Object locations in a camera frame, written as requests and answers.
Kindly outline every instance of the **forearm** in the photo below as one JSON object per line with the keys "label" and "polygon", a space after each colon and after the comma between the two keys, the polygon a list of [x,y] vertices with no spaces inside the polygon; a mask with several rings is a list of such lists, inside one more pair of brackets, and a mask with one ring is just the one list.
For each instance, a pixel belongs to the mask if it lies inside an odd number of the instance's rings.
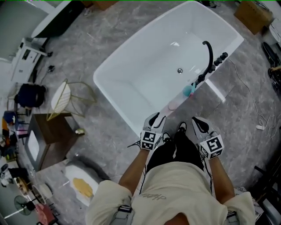
{"label": "forearm", "polygon": [[132,195],[134,194],[140,181],[148,154],[149,151],[141,149],[137,157],[134,159],[119,181],[119,184],[129,189]]}
{"label": "forearm", "polygon": [[229,199],[235,197],[234,187],[218,157],[209,160],[209,163],[213,176],[216,199],[221,204],[224,204]]}

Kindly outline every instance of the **gray tile floor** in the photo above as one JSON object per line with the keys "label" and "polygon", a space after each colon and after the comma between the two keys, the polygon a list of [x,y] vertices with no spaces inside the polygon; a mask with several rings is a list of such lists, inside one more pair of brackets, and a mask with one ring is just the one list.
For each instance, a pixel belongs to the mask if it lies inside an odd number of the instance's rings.
{"label": "gray tile floor", "polygon": [[[86,135],[70,150],[69,159],[75,155],[87,157],[96,162],[112,180],[120,179],[138,152],[137,147],[127,148],[137,140],[137,136],[97,89],[93,83],[93,73],[137,30],[180,3],[118,2],[107,11],[94,10],[87,16],[82,13],[62,36],[49,41],[47,50],[54,51],[54,55],[42,61],[37,83],[42,80],[48,65],[55,65],[56,70],[47,74],[42,81],[49,92],[40,112],[47,112],[51,93],[65,78],[87,82],[97,95],[98,103],[86,109],[85,119],[75,116],[80,127],[86,130]],[[262,38],[259,34],[252,35],[234,17],[236,8],[234,2],[227,2],[214,9],[245,39],[230,59],[235,63],[241,79],[249,86],[259,113],[266,119],[270,115],[278,116],[281,105],[267,75],[269,63],[261,48]],[[247,87],[238,79],[230,61],[226,61],[210,80],[225,99],[222,101],[210,86],[203,84],[192,98],[169,116],[166,130],[173,133],[178,123],[184,120],[189,126],[189,138],[195,141],[191,117],[210,119],[223,137],[225,150],[220,158],[233,184],[249,187],[259,177],[254,166],[264,168],[275,151],[280,140],[279,130],[273,138],[269,138],[256,129],[260,116]],[[67,182],[63,175],[65,163],[40,171],[33,179],[37,183],[46,182],[53,189],[54,196],[50,201],[61,212],[59,219],[62,224],[82,225],[85,223],[86,207],[75,198],[68,184],[63,186]]]}

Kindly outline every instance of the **black and white sneaker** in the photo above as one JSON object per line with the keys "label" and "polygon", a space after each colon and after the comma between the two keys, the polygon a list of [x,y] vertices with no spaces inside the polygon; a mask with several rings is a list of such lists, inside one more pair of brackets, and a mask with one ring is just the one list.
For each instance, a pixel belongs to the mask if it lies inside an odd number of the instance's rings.
{"label": "black and white sneaker", "polygon": [[172,141],[171,136],[168,132],[164,132],[162,138],[163,138],[164,144]]}
{"label": "black and white sneaker", "polygon": [[186,123],[185,122],[181,122],[178,126],[177,132],[184,132],[186,133]]}

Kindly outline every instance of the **gold wire chair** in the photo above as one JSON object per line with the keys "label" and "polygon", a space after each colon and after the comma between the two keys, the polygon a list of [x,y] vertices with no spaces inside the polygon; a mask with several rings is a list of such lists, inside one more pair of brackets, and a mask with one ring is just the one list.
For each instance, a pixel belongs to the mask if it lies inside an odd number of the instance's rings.
{"label": "gold wire chair", "polygon": [[[71,89],[70,89],[69,85],[77,84],[77,83],[83,84],[88,88],[91,99],[81,98],[81,97],[71,94]],[[82,101],[86,101],[86,102],[92,102],[92,103],[96,102],[94,91],[88,84],[86,84],[84,82],[70,82],[69,83],[68,80],[65,79],[62,82],[62,84],[60,85],[60,87],[57,89],[57,91],[55,92],[55,94],[51,100],[51,106],[50,106],[50,108],[48,110],[48,114],[47,114],[47,121],[60,115],[63,111],[72,113],[77,116],[85,117],[83,114],[81,114],[77,111],[77,109],[74,106],[73,101],[72,101],[73,98],[76,98],[76,99],[82,100]],[[70,111],[66,110],[66,107],[68,106],[69,102],[71,102],[75,112],[70,112]]]}

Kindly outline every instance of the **bathtub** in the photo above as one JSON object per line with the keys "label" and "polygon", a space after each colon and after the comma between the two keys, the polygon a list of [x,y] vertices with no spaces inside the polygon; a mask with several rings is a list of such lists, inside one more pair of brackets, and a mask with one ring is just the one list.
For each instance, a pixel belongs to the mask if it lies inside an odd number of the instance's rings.
{"label": "bathtub", "polygon": [[207,7],[185,2],[131,36],[98,67],[94,82],[140,135],[149,115],[160,112],[168,116],[187,99],[183,88],[208,66],[205,40],[212,45],[216,60],[223,52],[230,56],[244,39]]}

